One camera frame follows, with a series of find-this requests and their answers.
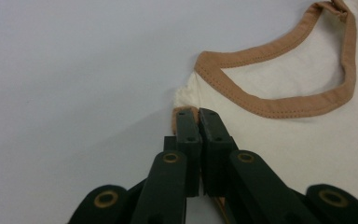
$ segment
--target cream t-shirt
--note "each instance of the cream t-shirt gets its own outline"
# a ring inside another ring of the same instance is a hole
[[[174,106],[217,112],[288,187],[325,183],[358,198],[358,6],[346,3],[312,5],[265,46],[202,53]]]

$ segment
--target screw hole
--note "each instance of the screw hole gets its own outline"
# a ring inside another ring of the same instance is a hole
[[[342,196],[339,192],[331,189],[323,189],[319,191],[319,197],[325,202],[335,207],[348,206],[348,200]]]
[[[179,161],[179,156],[176,155],[175,153],[168,153],[162,157],[162,160],[167,163],[174,163],[174,162]]]
[[[110,207],[117,202],[118,195],[112,190],[106,190],[97,195],[94,199],[94,205],[99,208]]]
[[[249,153],[242,152],[238,154],[238,160],[242,162],[253,162],[255,160],[255,157]]]

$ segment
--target white table surface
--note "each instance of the white table surface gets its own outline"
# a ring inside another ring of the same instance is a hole
[[[311,2],[0,0],[0,224],[67,223],[144,179],[198,54],[269,42]],[[223,221],[199,197],[186,223]]]

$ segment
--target black plastic part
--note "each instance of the black plastic part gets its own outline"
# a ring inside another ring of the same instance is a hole
[[[129,193],[122,187],[99,187],[86,196],[68,224],[126,223],[129,219],[126,207],[128,198]]]
[[[220,116],[200,108],[200,134],[203,139],[201,168],[204,192],[211,197],[224,197],[227,192],[227,161],[236,149]]]
[[[176,136],[165,136],[164,137],[164,151],[176,150]]]
[[[186,196],[199,196],[202,142],[191,109],[176,113],[176,149],[187,156]]]
[[[342,189],[315,185],[308,188],[306,198],[324,223],[358,223],[358,200]]]
[[[186,216],[186,155],[159,153],[139,197],[131,224],[183,224]]]
[[[227,201],[246,211],[242,218],[250,217],[251,223],[320,223],[254,152],[233,151],[228,173],[233,187]]]

